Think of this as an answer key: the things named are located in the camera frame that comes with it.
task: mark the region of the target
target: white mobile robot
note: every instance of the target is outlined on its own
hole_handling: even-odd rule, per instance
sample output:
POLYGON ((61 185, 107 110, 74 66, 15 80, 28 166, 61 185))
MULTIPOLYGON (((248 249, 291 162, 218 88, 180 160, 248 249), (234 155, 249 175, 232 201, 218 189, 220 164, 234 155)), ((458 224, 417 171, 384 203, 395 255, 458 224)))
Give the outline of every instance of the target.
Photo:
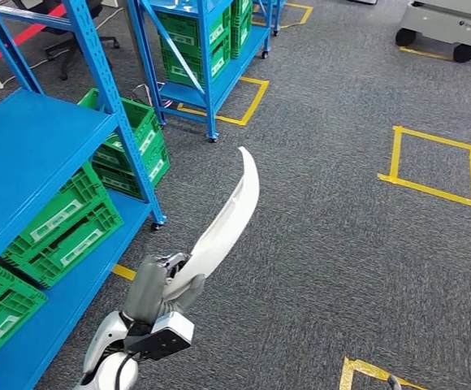
MULTIPOLYGON (((202 291, 251 219, 259 198, 255 162, 245 148, 244 175, 190 254, 148 256, 138 267, 122 311, 107 315, 84 359, 73 390, 130 390, 138 362, 157 361, 192 344, 194 324, 183 315, 202 291)), ((401 390, 394 376, 392 390, 401 390)))
POLYGON ((423 0, 410 2, 401 29, 396 34, 398 46, 408 46, 417 33, 438 41, 459 44, 453 60, 471 60, 471 0, 423 0))

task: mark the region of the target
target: black wheel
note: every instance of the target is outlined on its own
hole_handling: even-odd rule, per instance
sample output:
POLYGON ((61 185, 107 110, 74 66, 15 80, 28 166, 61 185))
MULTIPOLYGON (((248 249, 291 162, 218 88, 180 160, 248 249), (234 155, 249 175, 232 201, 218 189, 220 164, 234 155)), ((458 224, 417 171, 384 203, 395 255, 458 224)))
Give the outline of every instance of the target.
POLYGON ((416 39, 416 32, 407 28, 401 28, 396 33, 396 45, 409 46, 416 39))
POLYGON ((158 230, 162 230, 162 228, 163 228, 163 225, 162 225, 161 223, 153 222, 151 225, 151 230, 153 230, 153 232, 157 232, 158 230))
POLYGON ((471 45, 461 45, 456 46, 453 50, 453 60, 457 63, 468 63, 471 60, 471 45))

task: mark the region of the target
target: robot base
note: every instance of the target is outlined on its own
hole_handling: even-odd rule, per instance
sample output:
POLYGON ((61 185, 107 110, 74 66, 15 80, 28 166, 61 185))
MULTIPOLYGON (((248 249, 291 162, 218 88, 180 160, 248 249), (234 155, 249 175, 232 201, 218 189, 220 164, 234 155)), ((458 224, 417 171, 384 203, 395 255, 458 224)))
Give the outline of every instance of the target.
POLYGON ((396 34, 398 46, 408 46, 417 33, 446 43, 460 43, 453 51, 453 60, 466 63, 471 60, 471 15, 458 11, 412 2, 407 6, 401 29, 396 34))

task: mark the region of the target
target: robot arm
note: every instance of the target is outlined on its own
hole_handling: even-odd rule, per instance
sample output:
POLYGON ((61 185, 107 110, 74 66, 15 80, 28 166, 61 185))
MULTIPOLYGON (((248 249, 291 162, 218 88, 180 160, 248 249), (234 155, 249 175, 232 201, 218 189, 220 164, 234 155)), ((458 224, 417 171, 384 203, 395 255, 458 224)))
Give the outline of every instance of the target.
POLYGON ((187 255, 147 257, 132 282, 123 311, 107 315, 97 329, 84 359, 82 379, 74 390, 129 390, 140 360, 159 360, 190 346, 194 325, 182 314, 202 293, 204 275, 171 301, 163 288, 187 255))
POLYGON ((145 258, 123 310, 113 311, 97 330, 86 353, 83 378, 73 390, 129 390, 137 377, 137 362, 191 345, 194 324, 183 313, 239 238, 259 199, 255 162, 246 149, 239 150, 244 175, 223 208, 189 255, 145 258))

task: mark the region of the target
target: chair leg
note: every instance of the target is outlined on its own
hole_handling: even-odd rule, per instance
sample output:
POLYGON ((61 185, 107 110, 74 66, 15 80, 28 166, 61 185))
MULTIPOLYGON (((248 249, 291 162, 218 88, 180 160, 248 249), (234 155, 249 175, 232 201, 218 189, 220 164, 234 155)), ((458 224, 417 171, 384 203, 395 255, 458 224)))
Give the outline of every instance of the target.
POLYGON ((67 49, 68 47, 70 48, 71 45, 73 44, 73 42, 74 42, 73 38, 67 39, 66 41, 62 41, 55 45, 48 46, 44 49, 44 53, 46 54, 46 59, 51 61, 51 59, 54 59, 54 52, 60 51, 62 49, 67 49))
POLYGON ((113 42, 113 47, 115 49, 119 49, 120 44, 116 37, 99 37, 100 42, 113 42))
POLYGON ((60 75, 59 78, 63 81, 67 80, 67 68, 71 63, 71 60, 75 57, 75 54, 79 50, 79 44, 76 41, 74 41, 73 45, 70 48, 70 51, 66 54, 64 57, 62 66, 60 67, 60 75))

